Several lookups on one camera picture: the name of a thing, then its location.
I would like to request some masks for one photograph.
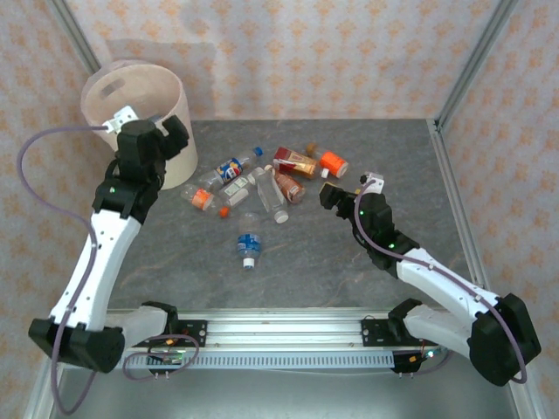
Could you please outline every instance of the brown bottle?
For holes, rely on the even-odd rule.
[[[290,175],[280,173],[278,170],[274,170],[274,178],[276,183],[278,183],[281,193],[290,203],[300,203],[305,195],[305,187],[303,185],[295,181]]]

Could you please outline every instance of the patterned wallpaper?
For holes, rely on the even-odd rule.
[[[23,416],[41,355],[27,337],[31,319],[48,316],[86,238],[25,194],[16,155],[41,129],[85,123],[87,74],[45,0],[1,2],[0,45],[0,417],[11,419]],[[40,195],[88,216],[110,156],[92,134],[54,135],[31,148],[25,171]]]
[[[445,133],[492,287],[528,305],[559,412],[559,3],[520,1]]]
[[[101,63],[145,58],[194,120],[434,118],[498,0],[68,0]]]

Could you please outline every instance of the white bin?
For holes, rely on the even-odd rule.
[[[139,118],[159,117],[155,123],[164,134],[162,122],[176,115],[189,131],[189,145],[167,162],[163,189],[189,179],[198,164],[196,144],[183,83],[170,70],[145,61],[121,60],[103,66],[86,82],[81,92],[81,112],[89,125],[103,125],[124,106],[130,105]],[[116,133],[97,131],[116,151]]]

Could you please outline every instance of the gray table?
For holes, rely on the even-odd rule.
[[[199,121],[193,123],[199,165],[193,179],[239,150],[261,146],[262,165],[278,146],[303,150],[319,142],[349,162],[339,183],[354,190],[364,170],[381,173],[398,229],[438,261],[469,278],[459,236],[424,120]],[[355,306],[390,309],[423,293],[379,271],[351,235],[349,221],[319,203],[321,181],[277,225],[257,194],[231,212],[209,217],[163,191],[124,260],[111,308],[146,300],[185,310]],[[253,271],[236,254],[238,215],[261,214],[263,252]]]

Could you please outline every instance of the blue label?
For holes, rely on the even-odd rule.
[[[237,251],[256,251],[260,253],[260,237],[256,234],[241,234],[237,241]]]
[[[230,159],[223,163],[221,166],[216,168],[216,171],[219,173],[221,178],[224,181],[224,184],[229,183],[241,173],[243,173],[243,167],[241,163],[238,162],[237,159]]]

